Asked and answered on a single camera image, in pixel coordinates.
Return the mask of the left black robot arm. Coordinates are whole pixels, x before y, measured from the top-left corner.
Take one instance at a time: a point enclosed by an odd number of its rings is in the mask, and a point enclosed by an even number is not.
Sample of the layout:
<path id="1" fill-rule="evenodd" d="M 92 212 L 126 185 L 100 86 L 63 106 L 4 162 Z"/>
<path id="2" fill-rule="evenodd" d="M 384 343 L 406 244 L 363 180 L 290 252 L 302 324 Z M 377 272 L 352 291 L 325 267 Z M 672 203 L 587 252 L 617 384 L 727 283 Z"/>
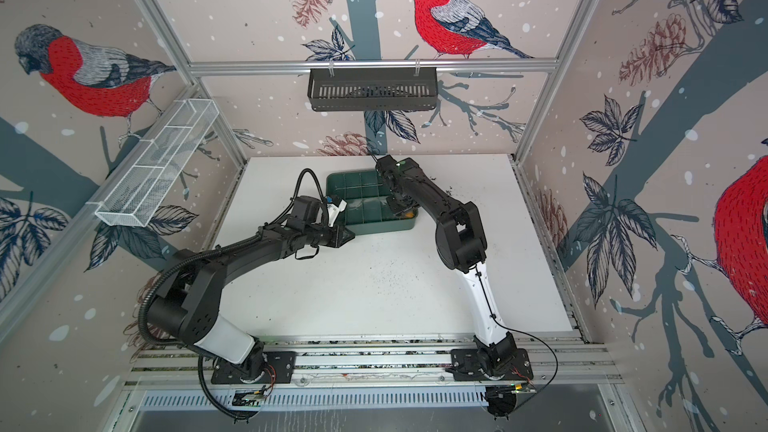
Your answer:
<path id="1" fill-rule="evenodd" d="M 263 343 L 222 316 L 225 286 L 263 265 L 299 259 L 305 248 L 318 254 L 322 247 L 350 242 L 355 234 L 337 220 L 345 209 L 346 202 L 335 196 L 299 196 L 250 238 L 199 253 L 178 252 L 140 305 L 140 335 L 153 345 L 179 345 L 225 362 L 243 381 L 260 378 L 267 370 Z"/>

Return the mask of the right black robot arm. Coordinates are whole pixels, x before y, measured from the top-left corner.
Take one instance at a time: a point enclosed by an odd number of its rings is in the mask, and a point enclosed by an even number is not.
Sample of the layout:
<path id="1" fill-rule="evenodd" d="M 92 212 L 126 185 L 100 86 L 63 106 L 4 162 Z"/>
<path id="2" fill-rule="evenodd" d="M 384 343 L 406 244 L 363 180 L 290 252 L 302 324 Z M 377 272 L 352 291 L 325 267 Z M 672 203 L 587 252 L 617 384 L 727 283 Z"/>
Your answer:
<path id="1" fill-rule="evenodd" d="M 490 291 L 488 242 L 478 207 L 453 198 L 411 158 L 397 160 L 386 155 L 376 160 L 375 169 L 391 191 L 387 204 L 396 217 L 421 209 L 434 221 L 438 257 L 466 283 L 480 370 L 491 379 L 510 376 L 518 347 L 512 331 L 497 314 Z"/>

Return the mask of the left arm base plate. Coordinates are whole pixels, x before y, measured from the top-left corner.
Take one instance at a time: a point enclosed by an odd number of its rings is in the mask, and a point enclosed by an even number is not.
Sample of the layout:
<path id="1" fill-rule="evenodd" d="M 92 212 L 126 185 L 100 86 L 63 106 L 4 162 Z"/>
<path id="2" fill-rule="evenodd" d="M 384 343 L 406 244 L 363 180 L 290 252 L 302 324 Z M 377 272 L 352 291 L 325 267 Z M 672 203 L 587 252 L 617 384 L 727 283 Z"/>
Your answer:
<path id="1" fill-rule="evenodd" d="M 293 351 L 261 351 L 237 365 L 225 359 L 217 359 L 211 382 L 214 385 L 289 384 L 296 358 L 297 354 Z"/>

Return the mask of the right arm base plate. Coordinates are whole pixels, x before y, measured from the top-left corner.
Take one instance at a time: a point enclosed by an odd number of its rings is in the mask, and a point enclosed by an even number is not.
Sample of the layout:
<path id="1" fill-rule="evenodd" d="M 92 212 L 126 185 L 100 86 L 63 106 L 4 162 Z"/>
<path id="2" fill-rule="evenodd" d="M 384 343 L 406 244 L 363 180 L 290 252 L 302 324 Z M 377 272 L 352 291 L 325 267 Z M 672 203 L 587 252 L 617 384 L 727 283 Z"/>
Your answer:
<path id="1" fill-rule="evenodd" d="M 453 349 L 446 369 L 455 381 L 523 381 L 533 380 L 527 351 L 498 352 L 486 349 Z"/>

